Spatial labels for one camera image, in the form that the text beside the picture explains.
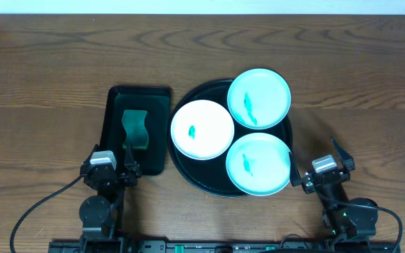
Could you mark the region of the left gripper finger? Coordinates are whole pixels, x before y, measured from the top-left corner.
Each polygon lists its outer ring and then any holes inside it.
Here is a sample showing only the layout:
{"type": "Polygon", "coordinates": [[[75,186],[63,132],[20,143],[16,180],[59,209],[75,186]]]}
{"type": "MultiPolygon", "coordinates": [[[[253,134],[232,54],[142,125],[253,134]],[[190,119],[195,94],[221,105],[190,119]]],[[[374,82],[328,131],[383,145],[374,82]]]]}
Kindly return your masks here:
{"type": "Polygon", "coordinates": [[[126,147],[125,147],[124,166],[127,169],[136,168],[136,161],[134,159],[132,145],[129,141],[126,142],[126,147]]]}
{"type": "Polygon", "coordinates": [[[92,148],[92,151],[90,152],[89,156],[87,157],[86,161],[90,162],[92,155],[99,150],[99,145],[95,144],[94,147],[92,148]]]}

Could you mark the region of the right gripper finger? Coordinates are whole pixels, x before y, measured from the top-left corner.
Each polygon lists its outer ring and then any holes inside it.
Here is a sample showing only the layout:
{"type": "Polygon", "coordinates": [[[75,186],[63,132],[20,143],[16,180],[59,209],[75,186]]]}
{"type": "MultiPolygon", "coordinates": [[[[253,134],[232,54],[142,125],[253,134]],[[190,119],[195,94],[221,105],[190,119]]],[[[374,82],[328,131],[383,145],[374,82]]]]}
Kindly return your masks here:
{"type": "Polygon", "coordinates": [[[297,187],[301,185],[301,176],[297,168],[295,159],[293,158],[293,154],[289,152],[288,155],[290,159],[290,183],[293,187],[297,187]]]}
{"type": "Polygon", "coordinates": [[[343,169],[346,169],[347,171],[355,170],[354,158],[346,150],[344,150],[332,136],[330,139],[337,152],[337,156],[343,166],[343,169]]]}

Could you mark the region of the mint green plate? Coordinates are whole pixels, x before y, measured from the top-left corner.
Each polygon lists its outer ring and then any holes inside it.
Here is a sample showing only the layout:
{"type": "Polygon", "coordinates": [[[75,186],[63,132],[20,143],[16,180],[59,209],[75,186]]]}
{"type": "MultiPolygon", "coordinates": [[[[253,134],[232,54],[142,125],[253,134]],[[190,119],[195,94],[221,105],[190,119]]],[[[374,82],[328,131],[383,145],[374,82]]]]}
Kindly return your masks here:
{"type": "Polygon", "coordinates": [[[254,130],[268,129],[280,123],[291,106],[291,92],[282,76],[258,68],[238,75],[227,93],[232,117],[254,130]]]}
{"type": "Polygon", "coordinates": [[[226,172],[234,186],[248,195],[273,195],[290,182],[290,154],[276,136],[247,134],[229,148],[226,172]]]}

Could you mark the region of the green sponge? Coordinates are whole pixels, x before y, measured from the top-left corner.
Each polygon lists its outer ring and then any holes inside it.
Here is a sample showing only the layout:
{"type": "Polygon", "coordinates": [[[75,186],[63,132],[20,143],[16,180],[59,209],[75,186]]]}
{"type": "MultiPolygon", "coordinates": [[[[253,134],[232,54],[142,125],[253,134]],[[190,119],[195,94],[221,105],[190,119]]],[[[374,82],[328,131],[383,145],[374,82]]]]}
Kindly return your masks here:
{"type": "Polygon", "coordinates": [[[149,145],[149,135],[145,126],[148,112],[145,110],[125,110],[122,116],[122,126],[126,132],[123,148],[129,146],[136,150],[146,150],[149,145]]]}

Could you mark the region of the white plate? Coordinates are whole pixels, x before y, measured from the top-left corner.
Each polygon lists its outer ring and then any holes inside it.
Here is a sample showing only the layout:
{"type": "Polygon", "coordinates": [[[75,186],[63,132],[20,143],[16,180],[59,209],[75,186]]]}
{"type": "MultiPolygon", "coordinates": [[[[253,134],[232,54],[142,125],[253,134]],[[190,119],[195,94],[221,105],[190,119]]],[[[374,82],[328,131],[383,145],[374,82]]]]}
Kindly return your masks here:
{"type": "Polygon", "coordinates": [[[230,113],[211,100],[195,100],[174,114],[170,127],[174,147],[194,160],[220,156],[231,145],[234,123],[230,113]]]}

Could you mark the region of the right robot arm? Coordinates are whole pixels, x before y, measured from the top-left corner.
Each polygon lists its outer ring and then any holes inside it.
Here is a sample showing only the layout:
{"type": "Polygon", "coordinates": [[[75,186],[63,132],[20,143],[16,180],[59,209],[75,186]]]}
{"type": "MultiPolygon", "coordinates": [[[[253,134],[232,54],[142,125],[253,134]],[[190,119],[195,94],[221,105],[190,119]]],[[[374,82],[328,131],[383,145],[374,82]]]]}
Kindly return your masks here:
{"type": "Polygon", "coordinates": [[[334,251],[338,243],[369,242],[376,234],[377,204],[366,198],[347,197],[342,184],[350,180],[355,170],[353,157],[335,139],[331,140],[341,165],[327,155],[312,162],[314,170],[301,176],[293,154],[290,158],[290,182],[301,186],[306,194],[316,193],[323,206],[323,221],[333,230],[333,237],[326,240],[326,248],[334,251]]]}

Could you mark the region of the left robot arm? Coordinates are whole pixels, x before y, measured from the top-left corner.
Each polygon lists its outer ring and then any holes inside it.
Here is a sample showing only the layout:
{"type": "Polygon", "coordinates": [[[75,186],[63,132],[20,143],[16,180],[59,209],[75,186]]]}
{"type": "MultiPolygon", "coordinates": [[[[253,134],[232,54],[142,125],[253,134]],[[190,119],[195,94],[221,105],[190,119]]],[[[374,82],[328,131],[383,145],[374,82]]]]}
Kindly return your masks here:
{"type": "Polygon", "coordinates": [[[142,173],[131,144],[128,143],[124,151],[124,164],[120,169],[113,152],[100,151],[98,145],[80,167],[84,183],[97,194],[85,199],[79,208],[83,227],[78,252],[135,253],[139,250],[139,243],[122,232],[122,218],[125,188],[135,186],[142,173]]]}

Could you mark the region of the rectangular black tray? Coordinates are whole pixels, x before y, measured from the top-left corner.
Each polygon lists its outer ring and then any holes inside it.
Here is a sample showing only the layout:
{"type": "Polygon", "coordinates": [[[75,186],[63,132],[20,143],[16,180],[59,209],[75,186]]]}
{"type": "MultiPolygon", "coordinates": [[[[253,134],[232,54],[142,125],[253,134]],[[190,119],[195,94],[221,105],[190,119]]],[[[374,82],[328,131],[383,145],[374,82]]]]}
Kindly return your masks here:
{"type": "Polygon", "coordinates": [[[101,133],[101,150],[111,150],[117,168],[124,164],[123,142],[126,132],[122,126],[125,110],[148,112],[145,126],[149,135],[146,150],[133,149],[134,159],[142,174],[156,176],[164,169],[167,151],[167,125],[169,121],[171,91],[167,87],[114,86],[108,92],[101,133]]]}

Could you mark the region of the round black tray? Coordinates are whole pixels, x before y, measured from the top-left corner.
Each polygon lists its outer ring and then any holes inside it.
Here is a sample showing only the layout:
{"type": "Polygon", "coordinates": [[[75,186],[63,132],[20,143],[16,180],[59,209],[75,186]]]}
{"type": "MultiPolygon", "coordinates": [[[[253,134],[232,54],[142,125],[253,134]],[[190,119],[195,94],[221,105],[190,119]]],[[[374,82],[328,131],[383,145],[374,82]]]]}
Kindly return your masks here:
{"type": "MultiPolygon", "coordinates": [[[[189,91],[175,107],[170,116],[167,130],[168,151],[179,173],[193,186],[206,193],[221,197],[240,197],[247,195],[238,189],[231,181],[226,171],[226,156],[228,150],[211,160],[194,160],[185,156],[173,144],[171,124],[177,111],[185,104],[194,100],[210,100],[222,105],[228,112],[227,93],[233,79],[218,79],[201,84],[189,91]]],[[[281,139],[292,151],[293,133],[288,116],[281,122],[264,130],[249,129],[233,119],[234,135],[232,144],[247,134],[264,132],[281,139]]]]}

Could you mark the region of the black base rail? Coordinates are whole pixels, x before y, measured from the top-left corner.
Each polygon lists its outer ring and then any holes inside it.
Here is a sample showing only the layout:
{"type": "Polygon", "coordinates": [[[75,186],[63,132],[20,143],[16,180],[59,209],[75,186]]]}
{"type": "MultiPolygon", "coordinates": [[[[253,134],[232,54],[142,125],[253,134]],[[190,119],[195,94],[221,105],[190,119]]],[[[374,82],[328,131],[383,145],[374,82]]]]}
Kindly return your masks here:
{"type": "Polygon", "coordinates": [[[123,242],[90,242],[81,245],[77,241],[50,242],[48,253],[79,252],[133,252],[133,253],[258,253],[258,252],[329,252],[321,243],[287,241],[279,243],[203,243],[165,242],[144,240],[134,244],[123,242]]]}

